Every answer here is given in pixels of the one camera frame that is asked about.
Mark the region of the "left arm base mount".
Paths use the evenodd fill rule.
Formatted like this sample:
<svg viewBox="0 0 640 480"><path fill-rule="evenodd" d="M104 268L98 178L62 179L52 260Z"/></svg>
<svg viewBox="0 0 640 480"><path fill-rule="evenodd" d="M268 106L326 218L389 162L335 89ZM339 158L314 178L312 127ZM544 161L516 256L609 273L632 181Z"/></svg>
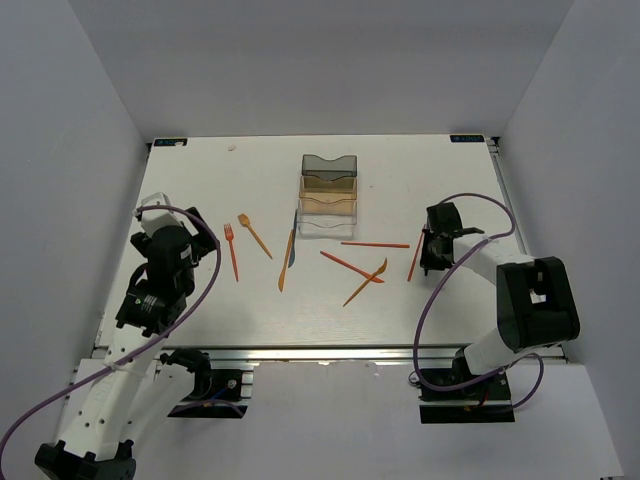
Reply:
<svg viewBox="0 0 640 480"><path fill-rule="evenodd" d="M191 392L168 414L169 418L241 419L248 410L253 371L215 366L200 350L180 348L159 357L163 367L187 372Z"/></svg>

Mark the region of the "red chopstick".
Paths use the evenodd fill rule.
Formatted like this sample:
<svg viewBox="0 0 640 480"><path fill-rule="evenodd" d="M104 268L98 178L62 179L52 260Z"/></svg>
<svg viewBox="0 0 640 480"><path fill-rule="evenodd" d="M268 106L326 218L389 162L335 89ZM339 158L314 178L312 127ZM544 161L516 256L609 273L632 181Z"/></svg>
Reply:
<svg viewBox="0 0 640 480"><path fill-rule="evenodd" d="M403 243L385 243L385 242L354 242L354 241L342 241L341 245L346 246L359 246L359 247L372 247L372 248L395 248L395 249L409 249L410 244Z"/></svg>
<svg viewBox="0 0 640 480"><path fill-rule="evenodd" d="M406 279L407 282L411 282L411 280L412 280L412 277L413 277L413 274L414 274L414 271L415 271L415 267L416 267L416 263L417 263L417 260L418 260L418 258L420 256L421 248L423 246L423 241L424 241L423 239L424 239L425 229L426 229L426 223L422 226L421 231L420 231L419 239L418 239L418 241L416 243L416 248L415 248L415 251L414 251L414 254L413 254L413 258L412 258L412 261L411 261L411 264L410 264L410 268L409 268L408 274L407 274L407 279Z"/></svg>

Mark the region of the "orange plastic fork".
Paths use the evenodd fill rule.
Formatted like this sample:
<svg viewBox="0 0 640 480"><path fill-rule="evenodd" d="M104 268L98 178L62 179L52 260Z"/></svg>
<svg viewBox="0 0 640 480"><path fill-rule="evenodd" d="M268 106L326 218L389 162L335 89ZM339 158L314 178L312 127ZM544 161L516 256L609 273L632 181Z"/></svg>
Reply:
<svg viewBox="0 0 640 480"><path fill-rule="evenodd" d="M343 303L343 307L346 307L356 296L358 296L363 289L365 289L375 278L378 278L381 274L383 274L388 266L388 259L384 258L383 263L370 275L366 277L364 282L358 286L355 291L348 297L348 299Z"/></svg>

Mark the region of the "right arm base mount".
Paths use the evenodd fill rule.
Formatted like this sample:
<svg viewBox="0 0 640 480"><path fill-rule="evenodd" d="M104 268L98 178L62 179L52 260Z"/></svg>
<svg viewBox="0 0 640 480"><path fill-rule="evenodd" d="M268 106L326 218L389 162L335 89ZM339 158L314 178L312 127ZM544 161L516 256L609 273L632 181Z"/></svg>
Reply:
<svg viewBox="0 0 640 480"><path fill-rule="evenodd" d="M515 421L511 390L504 372L462 389L436 391L419 382L415 372L408 376L418 388L422 424L495 424Z"/></svg>

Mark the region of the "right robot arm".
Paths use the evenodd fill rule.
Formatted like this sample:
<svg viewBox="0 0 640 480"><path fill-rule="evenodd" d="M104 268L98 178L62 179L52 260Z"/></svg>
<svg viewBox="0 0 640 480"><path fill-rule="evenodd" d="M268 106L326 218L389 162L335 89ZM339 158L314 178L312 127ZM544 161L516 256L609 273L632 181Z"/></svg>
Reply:
<svg viewBox="0 0 640 480"><path fill-rule="evenodd" d="M488 235L479 228L465 227L451 198L426 212L420 266L427 273L441 272L443 277L427 300L414 335L412 361L419 385L472 399L486 389L489 379L521 359L579 336L579 315L564 263L554 256L517 253L500 243L514 233L513 217L508 231ZM495 287L496 327L461 348L442 380L429 380L419 368L422 329L441 291L462 268Z"/></svg>

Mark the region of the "red plastic fork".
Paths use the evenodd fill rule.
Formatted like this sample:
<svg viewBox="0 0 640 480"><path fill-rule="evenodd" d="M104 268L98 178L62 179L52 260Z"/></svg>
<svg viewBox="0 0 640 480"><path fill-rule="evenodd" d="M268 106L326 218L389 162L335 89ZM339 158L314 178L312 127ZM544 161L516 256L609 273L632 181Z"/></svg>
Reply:
<svg viewBox="0 0 640 480"><path fill-rule="evenodd" d="M231 264L233 268L234 278L236 281L239 281L239 271L236 259L236 253L234 248L234 232L230 223L225 223L224 226L224 235L225 239L228 243L229 253L231 258Z"/></svg>

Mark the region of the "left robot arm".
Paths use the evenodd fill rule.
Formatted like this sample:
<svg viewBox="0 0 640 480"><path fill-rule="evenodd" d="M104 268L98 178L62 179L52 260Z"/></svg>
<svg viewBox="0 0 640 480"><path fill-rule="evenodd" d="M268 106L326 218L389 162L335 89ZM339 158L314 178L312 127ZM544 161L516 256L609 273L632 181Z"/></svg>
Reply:
<svg viewBox="0 0 640 480"><path fill-rule="evenodd" d="M131 479L134 454L183 399L201 399L211 387L207 354L179 348L161 350L168 336L195 308L194 270L218 252L219 241L199 211L152 201L135 213L141 231L130 242L144 263L131 275L115 316L116 328L102 371L67 429L44 443L36 466L50 479Z"/></svg>

